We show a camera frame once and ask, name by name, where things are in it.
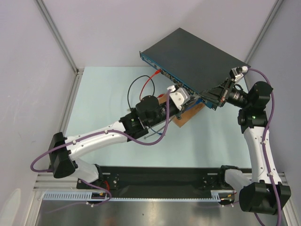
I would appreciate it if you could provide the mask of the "wooden board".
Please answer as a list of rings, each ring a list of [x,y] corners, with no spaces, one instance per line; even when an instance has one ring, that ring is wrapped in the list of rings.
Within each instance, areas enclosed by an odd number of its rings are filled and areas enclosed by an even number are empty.
[[[172,122],[181,128],[184,124],[186,124],[191,118],[193,118],[198,112],[200,112],[205,107],[204,103],[199,103],[193,106],[191,109],[185,111],[181,114],[181,119],[173,118]]]

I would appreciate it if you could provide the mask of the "aluminium frame post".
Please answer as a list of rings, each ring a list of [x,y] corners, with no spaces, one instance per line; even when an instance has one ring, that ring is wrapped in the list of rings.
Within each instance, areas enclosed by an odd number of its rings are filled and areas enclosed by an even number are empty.
[[[269,27],[273,23],[274,19],[276,18],[278,12],[280,11],[282,5],[284,3],[284,0],[276,0],[271,11],[269,12],[262,28],[260,29],[253,45],[251,46],[250,50],[247,53],[247,56],[245,58],[245,63],[250,64],[254,54],[256,53],[261,41],[263,40],[264,36],[266,35]]]
[[[34,0],[38,10],[40,11],[45,23],[47,24],[50,32],[52,33],[54,39],[56,40],[58,47],[60,48],[63,56],[65,57],[65,59],[67,60],[68,65],[70,66],[70,68],[72,69],[72,71],[74,72],[75,75],[78,74],[79,69],[75,64],[75,61],[73,59],[73,57],[71,56],[71,53],[65,43],[65,41],[63,40],[59,29],[57,28],[45,2],[43,0]]]

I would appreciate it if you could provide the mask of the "black blue network switch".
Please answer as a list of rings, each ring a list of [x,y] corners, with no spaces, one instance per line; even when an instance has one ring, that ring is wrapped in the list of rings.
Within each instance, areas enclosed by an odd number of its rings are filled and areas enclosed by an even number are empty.
[[[140,58],[196,98],[203,91],[231,80],[232,68],[249,68],[243,61],[182,28],[140,52]],[[247,94],[235,85],[226,103],[243,108]]]

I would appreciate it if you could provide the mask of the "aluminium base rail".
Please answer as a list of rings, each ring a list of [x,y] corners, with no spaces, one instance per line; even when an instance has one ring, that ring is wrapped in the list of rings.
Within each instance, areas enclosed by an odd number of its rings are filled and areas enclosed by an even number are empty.
[[[39,173],[34,191],[72,191],[76,190],[77,179],[73,177],[54,178],[51,173]]]

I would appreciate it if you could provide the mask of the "right aluminium frame post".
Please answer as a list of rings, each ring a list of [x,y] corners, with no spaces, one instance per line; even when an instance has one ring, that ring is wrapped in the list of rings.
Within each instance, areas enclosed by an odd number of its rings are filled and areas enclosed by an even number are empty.
[[[250,64],[254,54],[256,53],[261,41],[263,40],[264,36],[266,35],[269,27],[273,23],[274,19],[276,18],[278,12],[280,11],[282,5],[284,3],[284,0],[276,0],[271,11],[269,12],[262,28],[260,29],[253,45],[251,46],[250,50],[247,53],[247,56],[245,58],[245,63]]]

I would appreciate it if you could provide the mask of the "left aluminium frame post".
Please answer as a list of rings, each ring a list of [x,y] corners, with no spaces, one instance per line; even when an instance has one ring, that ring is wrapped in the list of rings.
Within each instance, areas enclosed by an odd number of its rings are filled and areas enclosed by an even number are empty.
[[[40,11],[45,23],[47,24],[50,32],[52,33],[54,39],[56,40],[58,47],[60,48],[63,56],[65,57],[65,59],[67,60],[68,65],[70,66],[70,68],[72,69],[72,71],[74,72],[75,75],[78,74],[79,69],[75,64],[75,61],[73,59],[73,57],[71,56],[71,53],[65,43],[65,41],[63,40],[59,29],[57,28],[45,2],[43,0],[34,0],[38,10]]]

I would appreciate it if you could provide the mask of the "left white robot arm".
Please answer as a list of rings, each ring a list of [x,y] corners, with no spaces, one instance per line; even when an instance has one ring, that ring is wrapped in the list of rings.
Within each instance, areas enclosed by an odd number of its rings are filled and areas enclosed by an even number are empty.
[[[189,97],[179,92],[171,93],[166,102],[159,103],[154,96],[145,96],[126,116],[113,124],[90,133],[65,137],[62,132],[53,135],[49,146],[51,171],[54,178],[76,177],[87,181],[92,188],[103,184],[99,166],[88,164],[81,157],[100,148],[134,141],[143,145],[139,138],[171,116],[179,115]]]

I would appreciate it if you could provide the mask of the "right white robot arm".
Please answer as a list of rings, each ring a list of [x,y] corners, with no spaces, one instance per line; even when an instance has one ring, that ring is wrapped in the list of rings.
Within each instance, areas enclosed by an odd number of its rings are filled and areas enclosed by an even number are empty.
[[[242,211],[275,215],[291,197],[289,186],[283,185],[276,170],[270,144],[269,123],[266,105],[272,97],[273,88],[264,81],[256,82],[249,92],[235,87],[235,82],[226,79],[221,84],[210,82],[198,92],[212,108],[225,103],[240,108],[238,124],[246,140],[252,167],[252,178],[244,176],[236,166],[222,165],[216,183],[221,189],[232,187],[239,195]]]

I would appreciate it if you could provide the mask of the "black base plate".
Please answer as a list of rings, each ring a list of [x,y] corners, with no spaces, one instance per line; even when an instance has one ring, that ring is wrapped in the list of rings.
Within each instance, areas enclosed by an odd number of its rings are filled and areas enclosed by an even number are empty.
[[[224,180],[220,168],[115,167],[101,166],[95,186],[108,188],[114,198],[198,199],[212,190],[238,194]]]

